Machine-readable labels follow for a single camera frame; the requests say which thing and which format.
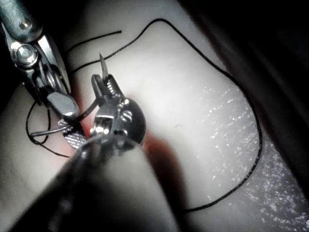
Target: metal pivot screw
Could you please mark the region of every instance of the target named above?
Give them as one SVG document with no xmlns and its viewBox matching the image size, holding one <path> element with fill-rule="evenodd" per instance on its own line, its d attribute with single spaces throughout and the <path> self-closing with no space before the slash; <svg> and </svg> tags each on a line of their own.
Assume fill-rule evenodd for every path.
<svg viewBox="0 0 309 232">
<path fill-rule="evenodd" d="M 22 30 L 27 30 L 28 28 L 31 27 L 31 22 L 28 19 L 24 18 L 24 19 L 20 20 L 19 27 Z"/>
<path fill-rule="evenodd" d="M 132 122 L 132 112 L 129 110 L 124 110 L 121 112 L 120 119 L 123 120 L 124 122 Z"/>
<path fill-rule="evenodd" d="M 30 68 L 38 60 L 38 53 L 29 44 L 21 45 L 15 52 L 16 64 L 23 68 Z"/>
</svg>

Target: skin surface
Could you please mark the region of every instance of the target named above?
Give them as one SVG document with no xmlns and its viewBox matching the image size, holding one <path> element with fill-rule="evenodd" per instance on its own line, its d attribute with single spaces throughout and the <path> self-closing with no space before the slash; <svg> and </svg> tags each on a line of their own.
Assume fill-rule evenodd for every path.
<svg viewBox="0 0 309 232">
<path fill-rule="evenodd" d="M 79 23 L 67 31 L 60 44 L 65 50 L 94 36 L 116 30 L 122 33 L 72 50 L 64 59 L 68 73 L 97 60 L 99 53 L 106 57 L 132 41 L 155 18 L 170 21 L 225 70 L 206 35 L 176 1 L 89 1 L 78 17 Z M 252 110 L 239 88 L 206 63 L 170 26 L 163 22 L 151 25 L 135 43 L 106 63 L 123 93 L 145 114 L 143 147 L 167 211 L 175 213 L 174 209 L 210 203 L 244 178 L 258 150 Z M 94 100 L 92 74 L 101 75 L 100 64 L 70 75 L 72 94 L 81 112 Z M 20 85 L 0 117 L 0 231 L 20 215 L 67 161 L 28 139 L 25 121 L 32 103 Z M 85 131 L 91 128 L 94 115 L 82 122 Z M 57 120 L 52 114 L 52 127 Z M 44 107 L 35 108 L 29 127 L 30 131 L 46 129 Z M 309 229 L 307 201 L 265 132 L 264 137 L 262 160 L 245 186 L 211 208 L 182 216 L 190 229 Z M 74 153 L 61 134 L 50 136 L 46 145 L 62 154 Z M 165 220 L 173 224 L 175 218 Z"/>
</svg>

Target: metal screw head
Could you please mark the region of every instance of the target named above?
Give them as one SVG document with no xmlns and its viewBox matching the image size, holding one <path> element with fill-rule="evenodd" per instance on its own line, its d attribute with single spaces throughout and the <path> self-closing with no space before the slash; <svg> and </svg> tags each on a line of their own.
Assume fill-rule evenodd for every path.
<svg viewBox="0 0 309 232">
<path fill-rule="evenodd" d="M 132 122 L 132 112 L 129 110 L 124 110 L 121 112 L 120 119 L 123 120 L 124 122 Z"/>
<path fill-rule="evenodd" d="M 28 19 L 24 18 L 24 19 L 20 20 L 19 27 L 22 30 L 27 30 L 28 28 L 31 27 L 31 22 Z"/>
<path fill-rule="evenodd" d="M 23 44 L 16 50 L 16 64 L 24 68 L 30 68 L 38 60 L 38 53 L 29 44 Z"/>
</svg>

